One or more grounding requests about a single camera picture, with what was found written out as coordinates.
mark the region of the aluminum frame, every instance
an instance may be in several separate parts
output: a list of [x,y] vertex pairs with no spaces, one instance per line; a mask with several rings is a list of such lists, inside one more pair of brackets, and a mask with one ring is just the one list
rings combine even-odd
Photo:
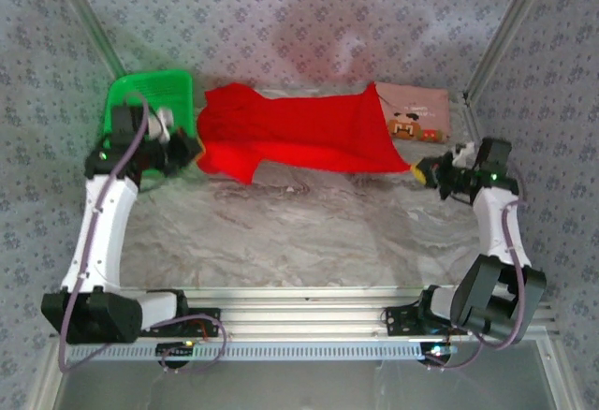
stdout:
[[[130,296],[144,290],[127,289]],[[222,309],[231,345],[248,343],[351,342],[404,345],[443,337],[387,337],[383,309],[417,299],[421,288],[298,287],[185,289],[190,306]],[[584,408],[551,307],[542,303],[524,340],[535,341],[558,409]],[[140,343],[182,340],[144,338]],[[52,337],[40,361],[26,409],[52,410],[61,384],[58,340]]]

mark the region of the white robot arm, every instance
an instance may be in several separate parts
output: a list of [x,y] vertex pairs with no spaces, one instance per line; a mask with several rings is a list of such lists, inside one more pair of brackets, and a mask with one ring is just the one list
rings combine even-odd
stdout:
[[[480,255],[457,288],[430,286],[423,292],[421,318],[515,343],[533,318],[547,280],[532,268],[522,247],[518,183],[506,168],[510,151],[505,140],[485,138],[472,168],[464,162],[474,152],[474,145],[468,144],[425,158],[413,171],[426,186],[438,188],[441,199],[470,197],[480,239]],[[496,286],[501,285],[507,293],[500,295]]]
[[[199,141],[182,130],[169,134],[172,114],[160,109],[149,116],[145,137],[129,157],[132,139],[143,130],[142,113],[139,106],[112,109],[112,134],[85,162],[86,204],[75,255],[61,291],[43,297],[42,314],[57,331],[68,320],[66,340],[71,344],[132,343],[143,330],[186,310],[180,290],[156,290],[131,298],[119,284],[125,227],[141,173],[153,168],[170,176],[203,152]],[[117,165],[124,166],[114,176]],[[73,305],[71,314],[68,305]]]

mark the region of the gray marble table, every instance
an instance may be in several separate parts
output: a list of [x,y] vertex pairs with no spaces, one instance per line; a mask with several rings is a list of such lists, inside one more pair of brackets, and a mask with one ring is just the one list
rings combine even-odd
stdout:
[[[452,144],[470,139],[463,113],[452,103]],[[408,162],[448,148],[396,146]],[[342,175],[266,163],[246,186],[192,166],[139,197],[126,230],[121,283],[451,285],[477,253],[472,209],[440,201],[410,173]]]

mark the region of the gray wall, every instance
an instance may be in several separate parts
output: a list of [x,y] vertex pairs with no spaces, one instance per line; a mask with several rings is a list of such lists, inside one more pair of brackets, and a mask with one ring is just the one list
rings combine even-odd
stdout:
[[39,304],[73,254],[109,82],[65,0],[0,0],[0,409],[22,406],[50,333]]
[[89,0],[130,70],[463,90],[509,0]]
[[476,104],[515,142],[534,264],[590,408],[599,408],[599,0],[536,0]]

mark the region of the green basket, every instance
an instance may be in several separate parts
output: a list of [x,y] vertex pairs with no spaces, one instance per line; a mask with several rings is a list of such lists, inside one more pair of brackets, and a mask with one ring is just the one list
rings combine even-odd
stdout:
[[[112,131],[112,106],[123,104],[130,92],[140,92],[154,110],[160,107],[172,110],[174,128],[182,128],[188,136],[196,135],[194,122],[194,88],[191,75],[183,70],[161,70],[138,73],[116,80],[109,89],[104,112],[102,136]],[[127,98],[128,104],[140,105],[135,97]],[[155,176],[157,171],[149,170],[144,176]]]

